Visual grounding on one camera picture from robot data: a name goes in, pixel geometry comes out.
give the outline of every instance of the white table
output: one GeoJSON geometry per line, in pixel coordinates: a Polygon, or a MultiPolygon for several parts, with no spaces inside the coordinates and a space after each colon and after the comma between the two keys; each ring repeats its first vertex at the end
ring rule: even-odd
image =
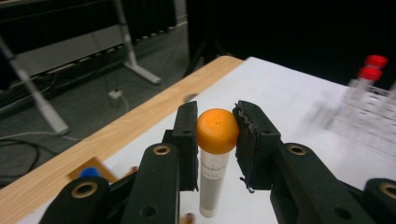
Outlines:
{"type": "MultiPolygon", "coordinates": [[[[338,179],[359,189],[363,189],[370,178],[395,180],[396,161],[324,128],[346,89],[274,63],[249,58],[192,100],[198,103],[198,114],[215,107],[231,111],[239,100],[258,105],[281,132],[284,143],[310,147],[338,179]]],[[[126,174],[140,163],[147,147],[160,143],[163,132],[173,129],[175,117],[176,111],[107,159],[105,165],[118,176],[126,174]]],[[[181,192],[180,214],[194,213],[198,224],[277,223],[270,192],[248,193],[240,176],[236,158],[231,156],[217,215],[201,216],[198,192],[181,192]]],[[[44,204],[21,223],[37,222],[47,206],[44,204]]]]}

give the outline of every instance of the blue cap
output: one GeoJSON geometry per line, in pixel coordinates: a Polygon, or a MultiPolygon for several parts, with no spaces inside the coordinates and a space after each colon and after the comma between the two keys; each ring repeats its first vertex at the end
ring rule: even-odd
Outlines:
{"type": "Polygon", "coordinates": [[[81,173],[79,173],[79,177],[84,176],[100,176],[100,173],[98,169],[96,169],[96,167],[88,167],[81,171],[81,173]]]}

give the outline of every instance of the cable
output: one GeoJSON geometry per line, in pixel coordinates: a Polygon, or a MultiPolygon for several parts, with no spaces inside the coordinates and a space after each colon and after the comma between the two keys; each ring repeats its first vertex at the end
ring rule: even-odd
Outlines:
{"type": "MultiPolygon", "coordinates": [[[[59,155],[59,153],[51,151],[51,150],[49,150],[46,147],[40,146],[39,144],[23,141],[21,139],[0,139],[0,143],[2,143],[2,142],[5,142],[5,144],[0,145],[0,148],[9,147],[9,146],[16,146],[16,145],[27,145],[27,146],[30,146],[35,151],[35,158],[30,163],[27,171],[24,174],[0,175],[0,178],[18,178],[18,177],[21,177],[23,175],[26,175],[26,174],[30,173],[32,170],[35,169],[35,166],[37,165],[38,159],[39,159],[39,157],[41,155],[40,150],[47,151],[48,153],[50,153],[50,154],[52,154],[54,156],[59,155]]],[[[1,187],[5,187],[5,186],[9,185],[10,183],[12,183],[12,181],[0,180],[0,186],[1,187]]]]}
{"type": "MultiPolygon", "coordinates": [[[[48,90],[55,84],[56,80],[57,80],[57,74],[54,73],[54,78],[53,78],[53,80],[51,81],[51,83],[50,83],[44,90],[40,91],[40,93],[44,93],[45,91],[48,91],[48,90]]],[[[31,95],[31,94],[28,94],[27,96],[24,96],[23,98],[21,98],[21,99],[19,99],[19,100],[17,100],[17,101],[14,101],[14,102],[12,102],[12,103],[10,103],[9,105],[5,105],[5,106],[3,106],[3,107],[0,108],[0,112],[3,111],[3,110],[6,110],[6,109],[8,109],[8,108],[10,108],[10,107],[12,107],[12,106],[14,106],[14,105],[16,105],[16,104],[18,104],[18,103],[20,103],[20,102],[22,102],[22,101],[24,101],[24,100],[26,100],[26,99],[28,99],[28,98],[31,98],[31,97],[32,97],[32,95],[31,95]]]]}
{"type": "Polygon", "coordinates": [[[125,97],[121,96],[122,101],[124,102],[125,105],[125,114],[129,112],[129,104],[128,101],[126,100],[125,97]]]}
{"type": "MultiPolygon", "coordinates": [[[[34,134],[47,134],[47,135],[60,136],[57,133],[50,133],[50,132],[15,133],[15,134],[12,134],[12,135],[9,135],[9,136],[0,137],[0,141],[1,140],[6,140],[6,139],[9,139],[9,138],[12,138],[12,137],[19,137],[19,136],[23,136],[23,135],[34,135],[34,134]]],[[[62,135],[60,137],[62,137],[63,139],[66,139],[66,140],[74,141],[74,142],[79,142],[79,141],[83,140],[83,139],[79,139],[79,138],[71,137],[71,136],[67,136],[67,135],[62,135]]]]}

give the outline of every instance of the metal stand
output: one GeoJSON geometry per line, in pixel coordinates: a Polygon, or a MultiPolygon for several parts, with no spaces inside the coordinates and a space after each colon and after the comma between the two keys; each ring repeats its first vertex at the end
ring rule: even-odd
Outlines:
{"type": "Polygon", "coordinates": [[[134,55],[134,46],[132,45],[132,39],[129,33],[128,24],[125,20],[122,2],[121,0],[115,0],[114,3],[116,6],[117,15],[119,17],[120,31],[123,37],[123,43],[125,48],[128,49],[128,61],[125,62],[124,65],[137,73],[139,76],[147,79],[151,83],[160,84],[162,80],[159,77],[153,75],[152,73],[137,64],[136,57],[134,55]]]}
{"type": "Polygon", "coordinates": [[[33,83],[32,79],[30,79],[27,72],[18,65],[17,61],[15,60],[15,55],[9,49],[2,36],[0,36],[0,50],[6,56],[9,64],[15,71],[15,74],[18,76],[21,82],[23,82],[26,89],[31,93],[33,99],[35,100],[35,106],[40,111],[41,115],[47,121],[52,130],[59,135],[67,134],[70,130],[69,127],[66,125],[61,116],[59,116],[56,110],[52,107],[50,102],[48,102],[41,94],[41,92],[37,89],[35,83],[33,83]]]}

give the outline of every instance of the red test tube cap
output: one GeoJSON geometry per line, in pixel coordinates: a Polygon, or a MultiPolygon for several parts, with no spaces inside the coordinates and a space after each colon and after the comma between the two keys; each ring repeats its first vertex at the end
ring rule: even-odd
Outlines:
{"type": "Polygon", "coordinates": [[[377,81],[382,76],[382,71],[373,67],[363,67],[359,71],[359,77],[372,81],[377,81]]]}
{"type": "Polygon", "coordinates": [[[388,63],[388,58],[381,55],[369,55],[364,61],[366,64],[370,64],[371,66],[383,68],[388,63]]]}

